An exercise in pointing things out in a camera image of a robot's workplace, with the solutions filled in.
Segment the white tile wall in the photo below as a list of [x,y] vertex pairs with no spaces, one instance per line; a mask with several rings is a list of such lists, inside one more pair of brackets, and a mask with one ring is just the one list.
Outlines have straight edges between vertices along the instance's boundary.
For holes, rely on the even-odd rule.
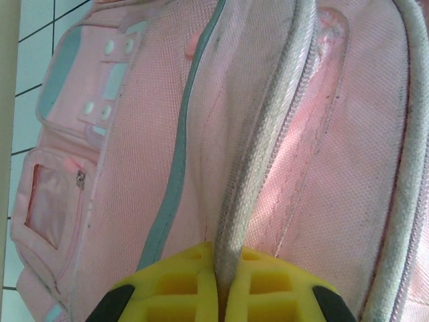
[[64,32],[68,30],[72,25],[82,19],[82,17],[89,11],[92,3],[87,2],[81,5],[79,8],[70,12],[68,15],[55,21],[55,35],[54,35],[54,46],[56,47],[57,43],[60,41]]
[[[11,178],[8,217],[11,216],[15,194],[26,152],[35,146],[41,125],[36,118],[36,101],[52,56],[62,34],[90,8],[88,0],[21,0],[18,68],[16,80],[15,119],[11,157]],[[3,279],[4,322],[33,322],[27,307],[15,290],[22,271],[15,244],[8,234],[6,241],[5,275]]]
[[53,0],[21,0],[19,39],[52,22],[53,9]]
[[55,18],[64,15],[66,12],[88,2],[87,0],[56,0],[55,2]]
[[35,146],[41,123],[36,117],[36,101],[40,88],[20,95],[15,99],[15,117],[13,120],[12,153]]
[[52,24],[19,43],[16,93],[24,92],[43,81],[51,57]]

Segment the teal trim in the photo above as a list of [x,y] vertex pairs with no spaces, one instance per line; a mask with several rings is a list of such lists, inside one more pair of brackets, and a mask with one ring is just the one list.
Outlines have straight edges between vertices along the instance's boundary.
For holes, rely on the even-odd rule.
[[188,117],[189,98],[202,54],[208,44],[213,30],[215,29],[226,2],[227,0],[220,0],[218,2],[210,21],[201,33],[196,47],[194,60],[190,67],[188,81],[186,82],[182,104],[180,106],[176,145],[174,146],[173,162],[170,177],[168,178],[166,193],[162,200],[160,210],[158,211],[155,221],[149,231],[149,235],[147,236],[137,270],[141,270],[160,260],[168,234],[177,214],[180,199],[182,197],[186,170],[186,120]]
[[49,311],[48,315],[46,315],[45,322],[55,322],[56,318],[60,316],[62,313],[62,309],[60,305],[54,306],[54,308]]
[[39,114],[42,119],[46,119],[51,112],[58,96],[60,96],[62,87],[66,82],[68,73],[72,69],[74,59],[76,58],[82,34],[82,27],[72,29],[60,44],[60,51],[50,67],[49,78],[46,80],[39,100]]

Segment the pink fabric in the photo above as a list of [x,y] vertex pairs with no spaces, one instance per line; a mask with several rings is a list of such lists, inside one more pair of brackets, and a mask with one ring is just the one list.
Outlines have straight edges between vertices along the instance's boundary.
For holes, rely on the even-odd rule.
[[24,268],[19,275],[17,290],[36,322],[44,322],[46,315],[57,304],[29,268]]
[[[26,287],[29,268],[78,322],[135,271],[164,197],[192,57],[217,4],[110,2],[94,3],[82,22],[78,56],[25,159],[17,192],[11,235],[26,267],[18,289],[38,319],[51,300],[35,299],[43,289],[38,281]],[[259,195],[247,245],[334,284],[357,316],[371,287],[400,155],[408,47],[390,0],[319,5],[312,79]],[[221,20],[204,51],[188,107],[184,191],[163,257],[215,237],[241,126],[252,100],[263,95],[256,75],[272,67],[263,59],[268,50],[245,33],[268,34],[260,22],[269,17],[258,16],[258,6],[263,2],[255,2],[248,21],[229,17],[235,28],[222,28]],[[145,34],[124,34],[150,18]],[[134,49],[124,55],[130,37]],[[109,40],[115,47],[105,55]],[[281,41],[273,38],[274,46]],[[237,67],[247,60],[258,63]],[[129,69],[117,100],[106,101],[116,62]],[[247,81],[260,92],[249,93]],[[89,101],[95,107],[85,115]],[[102,121],[106,104],[113,110]],[[88,134],[93,125],[106,128],[106,136]],[[83,190],[77,170],[86,174]],[[428,218],[404,321],[429,319]]]

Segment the small zippered pocket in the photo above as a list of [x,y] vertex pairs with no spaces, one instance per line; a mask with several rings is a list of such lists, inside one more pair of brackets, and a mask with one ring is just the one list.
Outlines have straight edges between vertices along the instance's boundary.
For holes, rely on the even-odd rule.
[[63,303],[90,202],[95,165],[42,148],[25,158],[12,215],[11,237],[21,260]]

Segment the pink backpack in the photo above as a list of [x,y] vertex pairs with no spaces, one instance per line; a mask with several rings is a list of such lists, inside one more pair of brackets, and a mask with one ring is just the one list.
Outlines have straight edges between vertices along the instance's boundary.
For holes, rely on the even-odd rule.
[[429,321],[429,41],[414,0],[95,1],[37,106],[11,236],[36,321],[202,241]]

